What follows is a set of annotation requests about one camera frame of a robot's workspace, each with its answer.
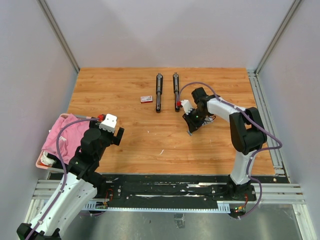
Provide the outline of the black stapler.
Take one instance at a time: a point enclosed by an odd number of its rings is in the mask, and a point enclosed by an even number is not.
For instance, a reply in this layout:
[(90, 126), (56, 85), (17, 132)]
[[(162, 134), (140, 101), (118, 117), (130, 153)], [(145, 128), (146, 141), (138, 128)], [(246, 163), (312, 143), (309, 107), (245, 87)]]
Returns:
[(158, 73), (156, 76), (156, 105), (155, 105), (155, 111), (157, 113), (161, 112), (162, 93), (163, 93), (163, 75), (161, 73)]
[(178, 106), (178, 96), (180, 92), (180, 84), (179, 84), (179, 75), (175, 72), (172, 76), (173, 78), (173, 93), (174, 93), (174, 109), (176, 112), (180, 111), (180, 107)]

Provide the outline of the small white staple tray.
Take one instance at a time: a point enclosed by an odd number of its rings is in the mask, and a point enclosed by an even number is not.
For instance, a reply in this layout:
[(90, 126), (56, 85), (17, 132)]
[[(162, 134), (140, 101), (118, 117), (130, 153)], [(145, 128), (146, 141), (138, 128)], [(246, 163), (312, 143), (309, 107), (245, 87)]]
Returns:
[(203, 121), (203, 124), (202, 126), (205, 126), (207, 124), (210, 124), (210, 123), (213, 123), (214, 122), (214, 119), (213, 118), (205, 118), (204, 121)]

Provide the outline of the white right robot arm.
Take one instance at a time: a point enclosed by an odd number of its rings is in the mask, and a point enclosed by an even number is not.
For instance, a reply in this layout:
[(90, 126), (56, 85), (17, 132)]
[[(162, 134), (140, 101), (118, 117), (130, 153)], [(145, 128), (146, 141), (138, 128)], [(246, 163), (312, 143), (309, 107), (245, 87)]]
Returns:
[(255, 107), (239, 107), (217, 94), (208, 95), (203, 87), (195, 89), (191, 95), (196, 108), (189, 100), (181, 100), (179, 97), (175, 103), (177, 108), (184, 110), (182, 117), (190, 134), (213, 122), (214, 117), (220, 117), (229, 123), (235, 162), (226, 193), (230, 199), (238, 200), (251, 183), (251, 165), (255, 161), (255, 154), (267, 141), (260, 113)]

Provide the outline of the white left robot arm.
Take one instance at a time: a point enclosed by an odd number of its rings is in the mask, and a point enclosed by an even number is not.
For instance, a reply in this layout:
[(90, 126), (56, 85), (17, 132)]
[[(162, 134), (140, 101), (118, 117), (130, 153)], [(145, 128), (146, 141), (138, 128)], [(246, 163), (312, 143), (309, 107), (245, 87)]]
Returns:
[(85, 204), (107, 193), (106, 179), (96, 169), (105, 149), (120, 144), (124, 129), (116, 130), (117, 117), (109, 113), (89, 118), (88, 122), (73, 158), (63, 166), (58, 188), (30, 223), (20, 224), (16, 231), (19, 239), (61, 239)]

